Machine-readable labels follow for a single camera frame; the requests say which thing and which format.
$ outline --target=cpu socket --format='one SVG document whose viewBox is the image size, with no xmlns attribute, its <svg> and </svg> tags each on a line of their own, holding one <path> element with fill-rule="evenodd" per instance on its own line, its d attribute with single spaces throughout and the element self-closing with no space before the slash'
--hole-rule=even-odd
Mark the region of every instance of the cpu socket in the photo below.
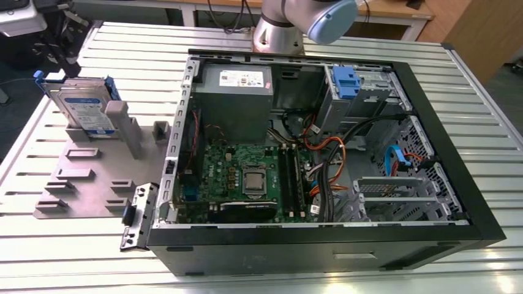
<svg viewBox="0 0 523 294">
<path fill-rule="evenodd" d="M 243 193 L 260 198 L 267 194 L 267 172 L 264 168 L 243 168 Z"/>
</svg>

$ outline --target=sticker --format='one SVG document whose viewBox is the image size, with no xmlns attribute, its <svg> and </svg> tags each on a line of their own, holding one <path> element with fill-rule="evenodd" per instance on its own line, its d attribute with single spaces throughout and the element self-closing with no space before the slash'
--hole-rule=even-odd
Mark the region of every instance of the sticker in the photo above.
<svg viewBox="0 0 523 294">
<path fill-rule="evenodd" d="M 115 133 L 113 124 L 101 112 L 101 100 L 97 98 L 65 98 L 67 108 L 81 128 L 92 135 Z"/>
<path fill-rule="evenodd" d="M 220 86 L 263 88 L 263 72 L 223 70 L 220 72 Z"/>
<path fill-rule="evenodd" d="M 319 214 L 319 206 L 311 205 L 311 214 Z"/>
<path fill-rule="evenodd" d="M 311 130 L 312 130 L 316 134 L 320 132 L 320 129 L 319 129 L 319 127 L 318 127 L 315 124 L 311 125 Z"/>
</svg>

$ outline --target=ram slot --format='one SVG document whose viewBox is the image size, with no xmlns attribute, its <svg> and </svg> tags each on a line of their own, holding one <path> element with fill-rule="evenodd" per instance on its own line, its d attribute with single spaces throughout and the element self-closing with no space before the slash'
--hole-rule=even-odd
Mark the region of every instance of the ram slot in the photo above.
<svg viewBox="0 0 523 294">
<path fill-rule="evenodd" d="M 299 151 L 296 145 L 292 145 L 292 147 L 288 149 L 287 157 L 290 162 L 288 169 L 292 178 L 291 185 L 292 185 L 294 207 L 296 208 L 296 212 L 298 211 L 300 212 L 300 216 L 304 217 L 303 183 L 302 183 Z"/>
<path fill-rule="evenodd" d="M 287 147 L 283 145 L 278 150 L 278 172 L 279 172 L 279 186 L 282 189 L 282 205 L 284 213 L 290 216 L 295 214 L 295 203 L 292 201 L 291 181 L 287 161 Z"/>
</svg>

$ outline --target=motherboard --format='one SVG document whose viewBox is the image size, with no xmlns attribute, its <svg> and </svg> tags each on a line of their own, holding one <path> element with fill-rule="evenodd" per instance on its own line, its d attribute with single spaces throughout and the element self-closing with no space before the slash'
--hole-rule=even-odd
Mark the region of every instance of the motherboard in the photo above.
<svg viewBox="0 0 523 294">
<path fill-rule="evenodd" d="M 186 223 L 307 222 L 310 152 L 296 145 L 210 144 L 199 187 L 184 187 Z"/>
</svg>

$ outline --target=metal bracket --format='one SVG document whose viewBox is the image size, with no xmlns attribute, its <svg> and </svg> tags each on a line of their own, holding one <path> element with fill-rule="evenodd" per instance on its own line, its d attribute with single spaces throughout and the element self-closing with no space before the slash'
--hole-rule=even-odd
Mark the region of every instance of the metal bracket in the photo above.
<svg viewBox="0 0 523 294">
<path fill-rule="evenodd" d="M 148 251 L 147 239 L 153 222 L 159 186 L 155 183 L 136 187 L 132 202 L 128 202 L 123 212 L 123 231 L 120 251 Z"/>
</svg>

